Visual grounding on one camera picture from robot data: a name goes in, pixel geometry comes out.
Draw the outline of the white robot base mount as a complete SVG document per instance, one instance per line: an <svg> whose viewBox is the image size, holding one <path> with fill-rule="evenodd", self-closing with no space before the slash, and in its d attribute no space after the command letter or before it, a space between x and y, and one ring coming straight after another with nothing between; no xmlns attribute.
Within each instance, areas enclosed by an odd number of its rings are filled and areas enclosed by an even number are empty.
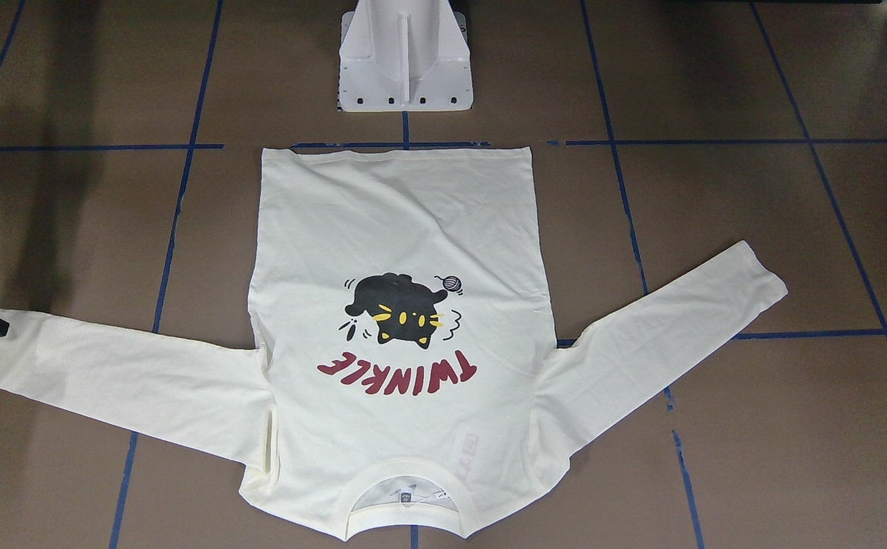
<svg viewBox="0 0 887 549"><path fill-rule="evenodd" d="M467 111L465 18L449 1L359 1L341 17L336 104L350 114Z"/></svg>

